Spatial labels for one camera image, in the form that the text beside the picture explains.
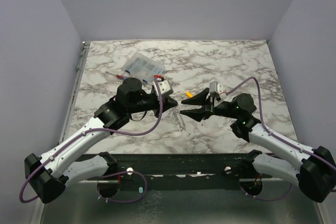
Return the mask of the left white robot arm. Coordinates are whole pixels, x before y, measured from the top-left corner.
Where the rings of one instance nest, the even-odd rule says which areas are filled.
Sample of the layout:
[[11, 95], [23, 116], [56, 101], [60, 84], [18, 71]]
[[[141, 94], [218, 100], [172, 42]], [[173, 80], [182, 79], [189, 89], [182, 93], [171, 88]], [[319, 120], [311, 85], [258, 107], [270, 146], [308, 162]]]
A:
[[170, 97], [172, 93], [171, 84], [161, 76], [154, 76], [150, 93], [142, 89], [139, 79], [124, 79], [116, 95], [101, 105], [73, 136], [40, 156], [32, 153], [25, 158], [26, 180], [19, 193], [20, 202], [26, 203], [23, 194], [27, 185], [35, 191], [36, 198], [47, 204], [58, 198], [72, 182], [99, 176], [112, 178], [116, 164], [108, 153], [99, 154], [85, 162], [78, 162], [77, 159], [114, 133], [142, 136], [152, 132], [156, 125], [140, 133], [122, 132], [120, 129], [131, 121], [133, 113], [153, 111], [159, 121], [163, 112], [178, 105]]

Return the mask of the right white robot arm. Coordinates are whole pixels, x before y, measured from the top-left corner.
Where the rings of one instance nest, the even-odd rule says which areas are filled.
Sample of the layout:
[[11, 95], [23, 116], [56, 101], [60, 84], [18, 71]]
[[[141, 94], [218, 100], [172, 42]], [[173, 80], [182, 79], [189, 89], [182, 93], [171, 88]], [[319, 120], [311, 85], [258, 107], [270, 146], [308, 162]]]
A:
[[335, 187], [335, 160], [323, 147], [313, 148], [278, 135], [253, 116], [256, 111], [250, 94], [242, 93], [230, 102], [219, 94], [204, 89], [201, 93], [185, 99], [182, 104], [195, 105], [196, 109], [180, 113], [200, 122], [210, 116], [235, 119], [231, 124], [233, 133], [243, 140], [259, 145], [273, 154], [251, 151], [241, 164], [246, 177], [267, 174], [297, 186], [315, 202], [323, 202]]

